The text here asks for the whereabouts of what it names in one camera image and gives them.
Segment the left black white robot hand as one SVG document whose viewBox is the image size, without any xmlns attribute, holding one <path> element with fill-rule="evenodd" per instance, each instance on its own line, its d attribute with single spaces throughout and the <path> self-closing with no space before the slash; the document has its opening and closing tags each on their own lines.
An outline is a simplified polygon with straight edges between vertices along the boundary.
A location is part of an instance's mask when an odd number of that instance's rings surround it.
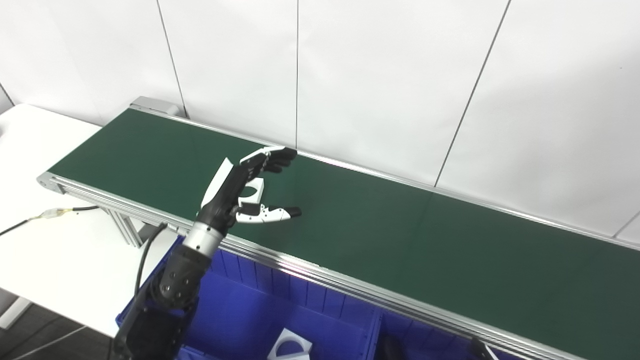
<svg viewBox="0 0 640 360">
<path fill-rule="evenodd" d="M 240 200 L 246 185 L 262 173 L 281 173 L 297 157 L 288 146 L 264 146 L 243 157 L 237 164 L 225 158 L 208 185 L 195 223 L 226 235 L 237 223 L 278 223 L 302 216 L 296 206 L 275 207 Z"/>
</svg>

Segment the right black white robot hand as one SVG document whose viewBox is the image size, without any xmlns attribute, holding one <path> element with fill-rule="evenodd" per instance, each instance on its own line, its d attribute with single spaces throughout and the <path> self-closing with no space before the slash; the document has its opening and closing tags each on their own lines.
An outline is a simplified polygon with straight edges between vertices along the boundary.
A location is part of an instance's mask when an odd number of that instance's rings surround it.
<svg viewBox="0 0 640 360">
<path fill-rule="evenodd" d="M 479 360 L 499 360 L 493 350 L 477 337 L 471 338 L 468 351 Z"/>
</svg>

